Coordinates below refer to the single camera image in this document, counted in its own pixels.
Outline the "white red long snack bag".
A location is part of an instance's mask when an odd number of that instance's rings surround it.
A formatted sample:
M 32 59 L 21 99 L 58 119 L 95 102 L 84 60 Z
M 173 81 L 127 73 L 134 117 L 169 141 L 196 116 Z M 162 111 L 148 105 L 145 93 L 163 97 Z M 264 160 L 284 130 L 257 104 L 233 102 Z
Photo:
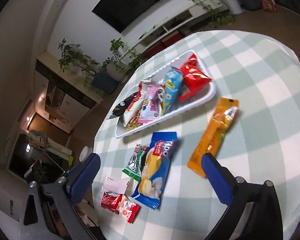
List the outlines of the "white red long snack bag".
M 128 108 L 125 110 L 123 114 L 123 121 L 122 124 L 124 127 L 127 126 L 127 124 L 130 122 L 132 117 L 137 113 L 137 111 L 141 108 L 143 104 L 143 100 L 145 99 L 146 92 L 148 89 L 148 86 L 151 84 L 151 78 L 147 78 L 142 80 L 138 84 L 138 92 L 136 97 L 132 100 Z

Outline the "pale pink packet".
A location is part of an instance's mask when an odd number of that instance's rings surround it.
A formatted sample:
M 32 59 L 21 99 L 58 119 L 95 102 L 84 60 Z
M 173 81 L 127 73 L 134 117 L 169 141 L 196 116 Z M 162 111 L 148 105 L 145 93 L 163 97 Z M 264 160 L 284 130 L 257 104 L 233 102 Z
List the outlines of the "pale pink packet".
M 112 179 L 107 177 L 102 187 L 103 192 L 125 194 L 130 178 Z

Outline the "orange snack stick packet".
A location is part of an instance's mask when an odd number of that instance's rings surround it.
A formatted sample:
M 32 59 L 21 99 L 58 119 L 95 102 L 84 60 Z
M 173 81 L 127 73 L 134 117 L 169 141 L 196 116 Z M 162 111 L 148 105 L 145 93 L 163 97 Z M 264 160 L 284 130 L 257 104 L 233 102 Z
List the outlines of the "orange snack stick packet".
M 216 156 L 238 107 L 238 100 L 228 98 L 218 100 L 209 124 L 187 163 L 187 167 L 201 177 L 206 177 L 202 168 L 203 155 L 211 153 L 214 157 Z

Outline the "trailing vine plant right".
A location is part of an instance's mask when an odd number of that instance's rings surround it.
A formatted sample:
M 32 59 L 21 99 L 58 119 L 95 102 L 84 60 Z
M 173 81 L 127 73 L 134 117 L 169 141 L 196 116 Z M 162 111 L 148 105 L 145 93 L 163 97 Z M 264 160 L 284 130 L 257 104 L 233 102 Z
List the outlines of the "trailing vine plant right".
M 235 23 L 235 16 L 227 0 L 189 0 L 204 9 L 209 16 L 209 26 L 213 29 Z

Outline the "red paper bag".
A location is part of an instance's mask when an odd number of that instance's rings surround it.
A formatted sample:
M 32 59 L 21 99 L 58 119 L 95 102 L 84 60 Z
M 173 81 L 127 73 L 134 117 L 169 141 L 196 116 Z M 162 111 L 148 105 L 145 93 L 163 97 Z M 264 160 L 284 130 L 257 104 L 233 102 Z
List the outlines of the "red paper bag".
M 276 5 L 273 0 L 262 0 L 262 7 L 264 11 L 276 12 Z

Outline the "green red snack packet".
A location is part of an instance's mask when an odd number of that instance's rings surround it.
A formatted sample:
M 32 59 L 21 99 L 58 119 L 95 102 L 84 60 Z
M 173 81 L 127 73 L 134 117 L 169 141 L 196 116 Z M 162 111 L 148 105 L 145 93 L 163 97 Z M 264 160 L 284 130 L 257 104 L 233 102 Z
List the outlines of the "green red snack packet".
M 142 158 L 147 153 L 149 147 L 137 144 L 132 156 L 129 159 L 128 164 L 122 170 L 122 172 L 128 175 L 130 178 L 136 180 L 137 182 L 141 181 L 142 175 Z

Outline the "green checkered tablecloth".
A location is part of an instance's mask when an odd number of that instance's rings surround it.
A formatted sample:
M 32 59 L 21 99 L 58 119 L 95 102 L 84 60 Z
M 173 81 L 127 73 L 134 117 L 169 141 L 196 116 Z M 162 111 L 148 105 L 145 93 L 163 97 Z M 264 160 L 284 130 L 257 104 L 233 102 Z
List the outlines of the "green checkered tablecloth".
M 106 119 L 95 135 L 101 168 L 93 182 L 94 206 L 106 239 L 204 239 L 225 210 L 208 180 L 187 167 L 219 98 L 239 101 L 238 114 L 217 154 L 219 163 L 250 183 L 274 183 L 283 237 L 300 221 L 300 62 L 271 37 L 235 30 L 202 31 L 152 57 L 133 74 L 123 100 L 141 80 L 182 53 L 194 50 L 217 87 L 208 103 L 129 137 L 115 137 L 116 121 Z M 107 177 L 121 178 L 137 144 L 155 131 L 175 131 L 180 146 L 169 172 L 160 209 L 143 206 L 135 222 L 100 206 Z

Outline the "white plastic tray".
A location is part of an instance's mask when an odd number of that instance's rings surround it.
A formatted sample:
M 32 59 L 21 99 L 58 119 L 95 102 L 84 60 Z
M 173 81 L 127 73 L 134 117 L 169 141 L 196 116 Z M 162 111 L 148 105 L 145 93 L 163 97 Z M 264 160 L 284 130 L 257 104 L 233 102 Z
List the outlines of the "white plastic tray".
M 206 66 L 188 50 L 141 80 L 116 105 L 115 138 L 127 137 L 209 102 L 216 94 Z

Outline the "blue cake snack packet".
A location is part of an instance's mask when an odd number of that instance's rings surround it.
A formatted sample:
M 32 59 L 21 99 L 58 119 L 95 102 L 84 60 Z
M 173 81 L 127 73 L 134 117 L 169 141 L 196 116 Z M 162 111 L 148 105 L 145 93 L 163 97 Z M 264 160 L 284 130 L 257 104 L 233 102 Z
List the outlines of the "blue cake snack packet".
M 154 132 L 152 134 L 141 180 L 132 194 L 134 200 L 152 210 L 159 208 L 177 144 L 177 132 Z

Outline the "black snack packet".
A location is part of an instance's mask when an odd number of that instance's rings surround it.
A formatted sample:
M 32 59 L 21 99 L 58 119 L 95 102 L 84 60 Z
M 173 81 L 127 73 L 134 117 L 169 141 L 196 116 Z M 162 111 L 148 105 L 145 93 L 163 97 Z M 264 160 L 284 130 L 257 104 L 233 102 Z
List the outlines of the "black snack packet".
M 116 107 L 113 109 L 111 115 L 108 119 L 115 119 L 123 116 L 124 112 L 128 108 L 128 106 L 131 104 L 131 102 L 136 97 L 137 92 L 131 94 L 129 97 L 125 98 L 125 100 L 121 101 L 116 105 Z

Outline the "pink pororo snack packet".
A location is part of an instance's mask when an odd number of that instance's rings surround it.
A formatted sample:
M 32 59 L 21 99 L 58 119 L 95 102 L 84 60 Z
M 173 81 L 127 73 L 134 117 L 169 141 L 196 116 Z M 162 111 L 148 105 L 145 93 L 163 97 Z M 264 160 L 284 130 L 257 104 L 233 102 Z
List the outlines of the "pink pororo snack packet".
M 149 85 L 143 101 L 138 123 L 146 124 L 159 117 L 159 86 Z

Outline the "red storage box left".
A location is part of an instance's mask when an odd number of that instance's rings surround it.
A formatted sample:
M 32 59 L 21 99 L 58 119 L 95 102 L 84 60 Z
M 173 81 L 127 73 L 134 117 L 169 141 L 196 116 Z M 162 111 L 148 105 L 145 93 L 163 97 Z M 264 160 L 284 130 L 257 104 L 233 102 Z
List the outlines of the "red storage box left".
M 144 55 L 144 57 L 150 59 L 155 54 L 161 52 L 164 49 L 165 49 L 165 47 L 162 45 L 162 43 L 157 43 L 157 44 L 154 44 L 153 46 L 151 46 L 151 48 L 147 49 L 143 55 Z

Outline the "tall plant dark pot left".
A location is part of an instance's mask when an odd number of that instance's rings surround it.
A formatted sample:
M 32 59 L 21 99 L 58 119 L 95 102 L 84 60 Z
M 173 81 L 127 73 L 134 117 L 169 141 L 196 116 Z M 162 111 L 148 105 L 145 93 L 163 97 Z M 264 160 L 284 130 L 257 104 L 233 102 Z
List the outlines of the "tall plant dark pot left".
M 65 38 L 58 44 L 61 51 L 61 58 L 58 60 L 61 71 L 72 68 L 80 70 L 84 87 L 93 91 L 100 90 L 107 95 L 113 94 L 119 83 L 108 74 L 106 67 L 96 68 L 100 64 L 80 47 L 80 44 L 68 43 Z

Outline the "red storage box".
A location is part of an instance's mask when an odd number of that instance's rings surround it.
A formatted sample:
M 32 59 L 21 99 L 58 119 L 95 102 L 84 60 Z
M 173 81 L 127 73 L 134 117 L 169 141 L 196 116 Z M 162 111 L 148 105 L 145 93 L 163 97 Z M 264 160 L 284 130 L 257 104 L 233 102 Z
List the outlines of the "red storage box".
M 162 43 L 157 43 L 157 44 L 154 44 L 153 46 L 151 46 L 151 48 L 147 49 L 143 55 L 144 55 L 144 57 L 150 59 L 155 54 L 161 52 L 164 49 L 165 49 L 165 47 L 162 45 Z
M 181 40 L 184 38 L 184 34 L 180 31 L 176 30 L 170 34 L 168 34 L 166 37 L 164 37 L 161 42 L 165 47 L 169 47 L 173 45 L 175 42 Z

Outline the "vine plant on stand left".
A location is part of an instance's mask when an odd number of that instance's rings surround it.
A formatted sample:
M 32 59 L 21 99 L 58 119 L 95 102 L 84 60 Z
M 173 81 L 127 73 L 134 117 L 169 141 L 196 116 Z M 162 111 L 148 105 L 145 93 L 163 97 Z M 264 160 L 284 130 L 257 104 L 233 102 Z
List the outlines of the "vine plant on stand left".
M 121 38 L 110 41 L 110 51 L 113 55 L 111 62 L 125 73 L 135 71 L 146 61 L 146 58 L 138 53 L 135 47 L 127 46 Z

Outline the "white wall cabinet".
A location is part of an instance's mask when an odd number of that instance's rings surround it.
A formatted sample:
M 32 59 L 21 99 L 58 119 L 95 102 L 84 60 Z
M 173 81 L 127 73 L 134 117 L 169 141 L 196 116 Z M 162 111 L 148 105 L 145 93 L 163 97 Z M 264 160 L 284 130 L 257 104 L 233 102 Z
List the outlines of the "white wall cabinet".
M 68 92 L 38 71 L 34 75 L 34 97 L 36 113 L 66 133 L 97 105 L 79 90 Z

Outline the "red white lychee candy packet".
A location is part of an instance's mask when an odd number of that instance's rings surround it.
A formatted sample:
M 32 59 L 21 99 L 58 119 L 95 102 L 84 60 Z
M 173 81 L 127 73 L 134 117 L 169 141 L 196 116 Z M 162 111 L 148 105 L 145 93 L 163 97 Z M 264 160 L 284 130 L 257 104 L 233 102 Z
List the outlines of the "red white lychee candy packet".
M 141 206 L 130 201 L 124 194 L 109 194 L 104 192 L 101 207 L 117 215 L 121 215 L 132 224 L 139 213 Z

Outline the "wall mounted black television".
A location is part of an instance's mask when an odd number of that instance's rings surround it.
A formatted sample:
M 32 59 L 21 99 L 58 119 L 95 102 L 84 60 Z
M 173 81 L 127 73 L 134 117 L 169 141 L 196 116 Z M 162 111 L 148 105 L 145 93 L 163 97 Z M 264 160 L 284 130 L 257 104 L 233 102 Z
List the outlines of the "wall mounted black television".
M 100 0 L 92 12 L 119 33 L 161 0 Z

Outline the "white plastic bucket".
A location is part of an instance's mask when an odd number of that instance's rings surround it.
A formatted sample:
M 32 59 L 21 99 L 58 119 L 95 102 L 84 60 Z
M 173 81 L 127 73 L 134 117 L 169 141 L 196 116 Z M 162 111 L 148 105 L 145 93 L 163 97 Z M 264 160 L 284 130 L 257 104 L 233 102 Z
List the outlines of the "white plastic bucket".
M 79 161 L 83 162 L 85 161 L 85 159 L 87 159 L 87 157 L 89 157 L 89 155 L 93 152 L 93 149 L 88 147 L 88 146 L 84 146 L 80 155 L 79 155 Z

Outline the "white tv console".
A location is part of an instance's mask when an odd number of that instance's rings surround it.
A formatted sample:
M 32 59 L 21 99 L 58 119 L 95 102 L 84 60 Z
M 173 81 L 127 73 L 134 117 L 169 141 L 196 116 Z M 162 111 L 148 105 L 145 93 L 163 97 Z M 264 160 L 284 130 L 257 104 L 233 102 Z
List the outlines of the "white tv console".
M 195 19 L 207 16 L 208 13 L 209 11 L 201 5 L 192 3 L 191 5 L 187 5 L 177 12 L 166 16 L 157 24 L 152 24 L 147 31 L 143 32 L 138 38 L 127 44 L 130 48 L 134 48 L 137 53 L 143 53 L 174 31 L 179 30 Z

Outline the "gold red candy packet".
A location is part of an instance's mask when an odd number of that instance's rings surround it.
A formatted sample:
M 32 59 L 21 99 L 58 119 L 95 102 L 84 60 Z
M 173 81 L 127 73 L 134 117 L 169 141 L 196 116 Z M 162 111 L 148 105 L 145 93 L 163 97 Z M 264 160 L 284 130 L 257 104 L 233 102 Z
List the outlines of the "gold red candy packet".
M 127 124 L 126 126 L 126 131 L 129 132 L 139 126 L 142 125 L 142 123 L 139 123 L 139 118 L 140 118 L 140 113 L 141 113 L 142 109 L 140 108 L 132 117 L 132 119 L 130 120 L 130 122 Z

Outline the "red storage box right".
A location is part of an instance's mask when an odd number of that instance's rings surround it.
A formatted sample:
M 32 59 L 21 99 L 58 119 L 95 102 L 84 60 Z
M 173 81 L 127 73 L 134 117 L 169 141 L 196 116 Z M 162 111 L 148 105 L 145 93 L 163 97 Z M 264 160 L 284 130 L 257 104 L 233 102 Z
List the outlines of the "red storage box right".
M 184 34 L 180 31 L 176 30 L 170 34 L 168 34 L 166 37 L 164 37 L 161 42 L 165 47 L 169 47 L 173 45 L 175 42 L 181 40 L 184 38 Z

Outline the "blue shutiao chips bag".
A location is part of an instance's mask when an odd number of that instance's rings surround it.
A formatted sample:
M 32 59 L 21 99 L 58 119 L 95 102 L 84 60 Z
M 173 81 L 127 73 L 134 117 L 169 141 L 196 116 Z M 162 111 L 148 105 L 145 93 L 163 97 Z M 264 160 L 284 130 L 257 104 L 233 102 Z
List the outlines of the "blue shutiao chips bag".
M 179 89 L 183 84 L 183 74 L 180 69 L 171 67 L 166 73 L 158 90 L 158 99 L 161 105 L 161 116 L 165 115 L 175 102 Z

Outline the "plant in white pot left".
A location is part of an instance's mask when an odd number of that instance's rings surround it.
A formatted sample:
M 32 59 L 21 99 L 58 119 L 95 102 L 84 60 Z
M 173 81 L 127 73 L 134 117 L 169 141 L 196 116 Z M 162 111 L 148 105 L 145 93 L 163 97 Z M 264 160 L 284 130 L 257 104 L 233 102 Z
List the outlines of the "plant in white pot left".
M 126 68 L 123 64 L 118 63 L 113 57 L 108 57 L 103 61 L 102 67 L 111 78 L 119 83 L 124 83 L 128 79 Z

